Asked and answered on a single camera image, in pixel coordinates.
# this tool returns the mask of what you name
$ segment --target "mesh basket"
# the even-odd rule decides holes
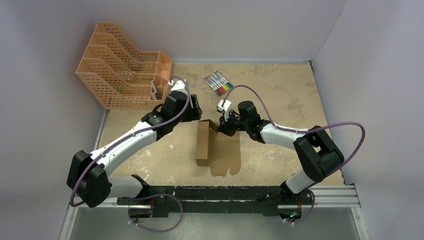
[[[153,100],[151,85],[129,84],[99,58],[83,58],[76,74],[105,109],[152,109],[164,103],[168,92],[168,80],[155,75],[153,80],[163,97]]]
[[[125,65],[113,52],[105,45],[89,45],[84,53],[83,58],[89,59],[101,59],[115,73],[117,73],[124,81],[129,84],[144,84],[147,86],[151,85],[151,81],[157,76],[158,78],[164,78],[161,73],[162,66],[157,65],[153,73],[139,73],[139,71],[131,71],[127,65]]]
[[[115,39],[115,37],[109,33],[94,33],[89,42],[89,45],[103,45],[108,47],[111,51],[101,53],[102,56],[105,58],[111,58],[112,55],[110,53],[113,53],[113,57],[119,58],[129,68],[129,70],[135,73],[157,74],[164,79],[169,79],[170,77],[171,70],[168,67],[160,62],[140,62],[135,60]]]
[[[76,74],[105,109],[152,109],[168,96],[171,65],[163,52],[140,51],[116,23],[99,22]]]
[[[100,21],[94,33],[107,33],[112,35],[117,42],[138,62],[158,62],[170,69],[172,58],[161,51],[141,51],[125,34],[121,27],[112,21]]]

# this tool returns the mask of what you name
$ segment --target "gray wall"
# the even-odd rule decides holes
[[[349,0],[313,67],[330,123],[367,135],[343,169],[371,239],[423,239],[424,1]],[[345,153],[357,128],[331,131]]]
[[[149,227],[167,229],[180,217],[149,219]],[[279,216],[262,214],[184,213],[181,224],[163,233],[128,224],[124,208],[80,208],[71,240],[359,240],[350,208],[315,208],[295,227]]]
[[[75,75],[93,30],[80,0],[0,0],[2,240],[59,237],[72,156],[103,115]]]
[[[178,61],[307,61],[347,0],[85,0],[144,51]]]

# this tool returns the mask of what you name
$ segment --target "gray floor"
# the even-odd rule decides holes
[[[171,213],[168,218],[149,218],[141,224],[166,229],[178,218],[178,213]],[[359,236],[350,208],[316,208],[309,219],[295,226],[281,223],[278,217],[261,214],[186,213],[176,229],[165,233],[149,232],[128,224],[125,208],[80,208],[71,239],[358,240]]]

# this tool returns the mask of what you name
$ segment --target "colored marker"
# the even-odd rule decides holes
[[[151,84],[151,87],[153,88],[153,92],[151,93],[151,98],[153,100],[162,100],[162,96],[159,93],[158,85],[156,85],[155,80],[152,80],[150,84]]]
[[[207,76],[206,78],[209,79],[209,81],[212,83],[212,85],[215,86],[216,90],[219,92],[219,95],[225,93],[224,89],[221,88],[220,85],[218,83],[216,83],[211,76]]]
[[[225,91],[228,91],[228,90],[230,90],[230,87],[229,86],[227,86],[226,84],[225,84],[225,82],[223,82],[219,77],[217,77],[216,75],[213,75],[213,77],[219,82],[219,84],[221,84],[222,85],[222,87],[225,89]]]
[[[209,85],[209,87],[213,89],[216,94],[218,94],[218,96],[221,95],[217,88],[212,83],[210,83],[210,81],[206,77],[203,80]]]
[[[219,72],[219,71],[216,71],[215,72],[217,75],[219,75],[227,84],[229,84],[229,86],[231,87],[231,88],[233,88],[234,86]]]
[[[213,75],[211,75],[210,77],[223,89],[224,93],[228,91],[228,88],[225,85],[223,85],[222,82],[220,82],[217,77]]]
[[[219,90],[219,92],[221,93],[221,94],[223,94],[223,93],[225,93],[226,92],[226,90],[225,90],[225,88],[224,87],[222,87],[221,86],[221,84],[216,80],[216,79],[214,79],[211,75],[209,75],[208,76],[208,78],[213,82],[213,83],[215,83],[215,85],[218,87],[218,90]]]
[[[220,82],[221,82],[221,84],[223,85],[223,86],[225,86],[225,89],[228,91],[228,90],[230,90],[232,87],[228,84],[228,83],[226,83],[224,80],[223,80],[223,78],[222,77],[220,77],[220,76],[218,76],[218,74],[213,74],[214,76],[215,76],[215,78],[217,78]]]

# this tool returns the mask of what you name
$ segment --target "pen in organizer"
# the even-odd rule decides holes
[[[158,89],[158,86],[156,85],[155,80],[152,80],[150,84],[151,84],[151,87],[153,88],[153,92],[151,93],[151,98],[153,100],[162,100],[162,96],[159,93],[159,89]]]
[[[221,84],[216,79],[214,79],[211,75],[209,75],[208,78],[210,79],[211,82],[213,82],[213,84],[215,84],[216,87],[218,87],[218,91],[220,92],[220,94],[224,94],[226,92],[226,89],[222,87]]]
[[[218,86],[215,85],[212,80],[209,77],[205,77],[204,80],[207,82],[207,84],[209,85],[209,87],[211,87],[213,89],[213,91],[220,96],[222,93],[219,90]]]
[[[232,87],[230,87],[229,84],[227,84],[221,77],[219,77],[217,74],[213,74],[213,76],[221,83],[221,85],[225,88],[225,91],[230,90]]]
[[[223,89],[224,93],[229,90],[216,76],[210,75],[210,77]]]
[[[230,86],[230,88],[234,87],[219,71],[216,71],[214,74],[217,74],[218,76],[220,76],[224,80],[224,82]]]
[[[209,85],[209,87],[211,87],[212,88],[212,90],[216,93],[216,94],[218,94],[218,95],[220,95],[220,92],[218,91],[218,89],[211,83],[211,81],[208,79],[208,77],[205,77],[205,78],[203,78],[203,80]]]

